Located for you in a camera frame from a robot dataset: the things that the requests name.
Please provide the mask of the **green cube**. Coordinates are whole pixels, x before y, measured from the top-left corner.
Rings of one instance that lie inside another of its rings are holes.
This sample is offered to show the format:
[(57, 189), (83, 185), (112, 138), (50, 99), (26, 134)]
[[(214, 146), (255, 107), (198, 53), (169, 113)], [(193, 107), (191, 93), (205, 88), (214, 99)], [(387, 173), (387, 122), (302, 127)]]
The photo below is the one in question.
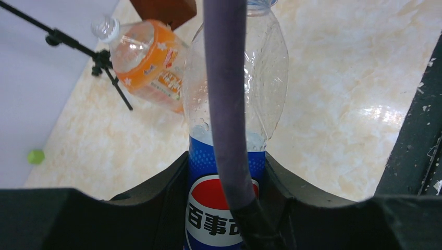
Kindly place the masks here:
[(29, 164), (38, 165), (45, 159), (45, 154), (41, 149), (34, 149), (27, 155)]

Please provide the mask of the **blue label water bottle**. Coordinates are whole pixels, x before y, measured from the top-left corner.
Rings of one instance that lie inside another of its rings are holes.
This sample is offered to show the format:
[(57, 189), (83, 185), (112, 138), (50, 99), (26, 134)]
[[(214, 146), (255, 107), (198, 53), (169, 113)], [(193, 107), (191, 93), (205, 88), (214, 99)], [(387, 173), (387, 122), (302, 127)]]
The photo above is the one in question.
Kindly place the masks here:
[(185, 249), (286, 249), (259, 195), (266, 144), (287, 94), (289, 56), (274, 1), (204, 1), (189, 47)]

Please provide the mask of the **orange tea bottle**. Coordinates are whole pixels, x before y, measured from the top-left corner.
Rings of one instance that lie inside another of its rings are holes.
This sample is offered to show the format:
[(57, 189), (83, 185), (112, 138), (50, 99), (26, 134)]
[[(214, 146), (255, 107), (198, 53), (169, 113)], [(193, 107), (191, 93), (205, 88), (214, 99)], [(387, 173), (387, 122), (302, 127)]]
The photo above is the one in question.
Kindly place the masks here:
[(112, 68), (132, 95), (170, 111), (183, 112), (182, 77), (187, 44), (161, 21), (121, 24), (103, 16), (92, 33), (108, 44)]

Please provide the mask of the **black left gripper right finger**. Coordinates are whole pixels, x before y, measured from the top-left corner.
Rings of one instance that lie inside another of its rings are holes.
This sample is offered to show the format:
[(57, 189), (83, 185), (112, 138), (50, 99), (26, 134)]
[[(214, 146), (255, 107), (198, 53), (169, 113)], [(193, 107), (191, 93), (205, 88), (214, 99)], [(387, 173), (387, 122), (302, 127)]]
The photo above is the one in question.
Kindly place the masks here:
[(289, 249), (441, 249), (440, 197), (350, 201), (305, 181), (270, 154), (264, 210)]

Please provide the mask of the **brown wooden metronome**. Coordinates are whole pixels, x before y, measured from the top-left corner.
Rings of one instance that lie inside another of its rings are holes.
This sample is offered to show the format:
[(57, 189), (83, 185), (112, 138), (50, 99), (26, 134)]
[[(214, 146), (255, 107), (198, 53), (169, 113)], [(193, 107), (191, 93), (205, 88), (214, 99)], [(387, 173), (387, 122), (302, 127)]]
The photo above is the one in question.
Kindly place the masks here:
[(195, 0), (130, 0), (142, 20), (154, 19), (175, 31), (197, 15)]

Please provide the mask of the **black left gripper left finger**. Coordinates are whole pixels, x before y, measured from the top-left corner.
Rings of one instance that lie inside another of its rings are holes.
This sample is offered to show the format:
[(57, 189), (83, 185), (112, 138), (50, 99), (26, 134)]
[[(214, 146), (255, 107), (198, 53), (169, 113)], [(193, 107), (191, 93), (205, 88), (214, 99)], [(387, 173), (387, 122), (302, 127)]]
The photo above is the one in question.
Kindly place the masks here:
[(108, 201), (74, 188), (3, 189), (1, 249), (182, 249), (187, 160)]

